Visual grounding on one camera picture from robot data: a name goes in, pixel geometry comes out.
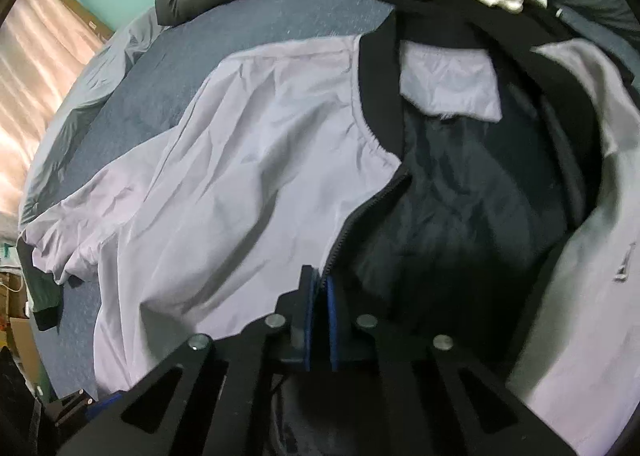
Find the screw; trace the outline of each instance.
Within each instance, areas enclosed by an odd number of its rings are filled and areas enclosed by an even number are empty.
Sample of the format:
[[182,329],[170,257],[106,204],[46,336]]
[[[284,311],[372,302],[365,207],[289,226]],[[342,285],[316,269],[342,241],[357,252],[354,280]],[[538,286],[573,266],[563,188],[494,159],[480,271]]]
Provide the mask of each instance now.
[[436,335],[433,338],[433,347],[440,351],[449,351],[453,347],[453,339],[448,335]]
[[356,324],[361,328],[371,329],[375,328],[378,325],[378,319],[376,319],[373,315],[369,315],[368,313],[364,315],[360,315],[356,319]]
[[267,318],[264,320],[264,323],[267,324],[268,327],[276,329],[282,328],[287,323],[287,320],[279,313],[272,313],[271,315],[267,316]]
[[194,351],[200,351],[209,346],[210,339],[204,333],[197,333],[189,338],[187,344]]

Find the bed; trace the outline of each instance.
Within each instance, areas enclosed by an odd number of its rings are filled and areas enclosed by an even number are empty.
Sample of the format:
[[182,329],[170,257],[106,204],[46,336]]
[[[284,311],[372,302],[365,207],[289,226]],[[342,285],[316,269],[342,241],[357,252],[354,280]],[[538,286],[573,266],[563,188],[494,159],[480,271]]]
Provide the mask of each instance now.
[[[562,7],[561,18],[572,31],[590,38],[619,60],[631,73],[630,84],[637,85],[640,25],[624,0],[622,4],[620,0],[554,1]],[[593,2],[599,10],[593,10]],[[33,189],[27,199],[33,200],[23,209],[24,222],[75,192],[110,161],[175,126],[204,78],[227,55],[269,42],[367,32],[390,10],[376,0],[198,0],[195,12],[174,9],[160,20],[155,19],[155,11],[144,14],[116,34],[102,62],[89,64],[87,76],[105,74],[108,54],[120,57],[119,70],[110,70],[108,86],[89,95],[91,103],[84,104],[78,119],[81,131],[61,149],[53,143],[54,132],[47,133],[49,144],[38,152],[39,159],[46,162],[56,154],[64,156],[64,175],[46,177],[46,183],[38,185],[36,178],[44,179],[43,174],[30,173],[28,183]],[[182,18],[171,19],[172,14]],[[245,24],[238,25],[238,20]],[[158,22],[177,25],[167,27]],[[87,97],[82,86],[81,77],[65,101],[68,112],[60,113],[58,131],[69,115],[80,114],[74,110],[81,105],[78,100]],[[42,276],[32,266],[25,266],[25,274],[30,284]],[[56,327],[39,331],[32,321],[36,344],[58,396],[79,388],[94,395],[97,392],[93,333],[99,308],[98,284],[76,280],[63,288]],[[626,433],[621,444],[629,436]]]

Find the silver bolt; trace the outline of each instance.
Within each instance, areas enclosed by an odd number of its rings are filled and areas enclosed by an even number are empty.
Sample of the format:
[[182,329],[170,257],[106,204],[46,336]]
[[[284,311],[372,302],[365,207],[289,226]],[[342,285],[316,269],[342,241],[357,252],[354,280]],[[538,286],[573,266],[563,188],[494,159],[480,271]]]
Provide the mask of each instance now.
[[271,315],[267,316],[267,318],[264,320],[264,323],[267,324],[268,327],[276,329],[282,328],[287,323],[287,320],[279,313],[272,313]]
[[453,339],[448,335],[436,335],[433,338],[433,347],[440,351],[449,351],[453,347]]
[[209,346],[210,339],[204,333],[196,333],[187,341],[189,347],[194,351],[200,351]]
[[369,315],[368,313],[364,315],[360,315],[356,319],[356,324],[361,328],[371,329],[375,328],[378,325],[378,319],[376,319],[373,315]]

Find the jacket sleeve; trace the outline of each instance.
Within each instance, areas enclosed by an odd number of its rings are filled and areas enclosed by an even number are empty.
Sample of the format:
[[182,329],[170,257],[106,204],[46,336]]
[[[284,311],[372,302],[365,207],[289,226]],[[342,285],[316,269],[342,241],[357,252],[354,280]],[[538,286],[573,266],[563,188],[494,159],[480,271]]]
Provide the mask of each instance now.
[[165,131],[109,163],[28,224],[21,239],[33,247],[33,266],[51,273],[58,284],[72,275],[97,280],[101,244],[140,207],[171,133]]

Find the sheer curtain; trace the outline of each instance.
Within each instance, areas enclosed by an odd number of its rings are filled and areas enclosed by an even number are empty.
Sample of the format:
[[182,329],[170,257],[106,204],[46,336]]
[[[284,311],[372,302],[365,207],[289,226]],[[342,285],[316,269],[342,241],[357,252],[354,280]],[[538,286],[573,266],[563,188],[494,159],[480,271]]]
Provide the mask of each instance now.
[[17,238],[31,159],[102,43],[60,0],[17,0],[0,26],[0,242]]

